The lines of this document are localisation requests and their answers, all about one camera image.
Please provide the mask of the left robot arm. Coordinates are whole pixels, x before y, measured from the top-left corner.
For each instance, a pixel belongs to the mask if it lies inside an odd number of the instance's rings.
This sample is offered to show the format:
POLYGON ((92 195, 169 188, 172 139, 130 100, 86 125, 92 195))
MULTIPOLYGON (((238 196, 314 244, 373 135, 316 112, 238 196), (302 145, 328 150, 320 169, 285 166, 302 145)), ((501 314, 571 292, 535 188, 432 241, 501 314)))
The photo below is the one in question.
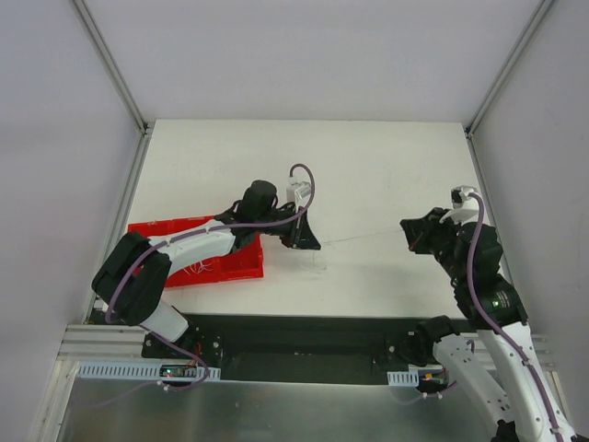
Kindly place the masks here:
POLYGON ((198 227, 151 238, 125 234, 91 283, 107 305, 106 321, 144 328, 173 357, 196 356, 195 325, 162 298, 168 278, 193 264, 236 254, 261 235, 279 238, 288 249, 320 250, 307 219, 314 183, 291 179, 287 197, 278 205, 275 186, 255 180, 241 199, 198 227))

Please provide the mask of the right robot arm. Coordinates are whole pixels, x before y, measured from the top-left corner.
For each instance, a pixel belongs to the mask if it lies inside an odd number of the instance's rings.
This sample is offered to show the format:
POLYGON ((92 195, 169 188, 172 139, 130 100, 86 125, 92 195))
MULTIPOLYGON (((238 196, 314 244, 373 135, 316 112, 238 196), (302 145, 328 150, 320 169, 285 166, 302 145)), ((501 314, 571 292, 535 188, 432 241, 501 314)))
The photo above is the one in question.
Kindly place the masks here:
POLYGON ((431 255, 450 278, 457 306, 487 350, 491 374, 447 316, 418 323, 397 347, 415 365, 437 362, 464 391, 492 441, 580 441, 551 392, 523 302, 501 275, 502 245, 482 220, 457 223, 435 207, 400 226, 411 252, 431 255))

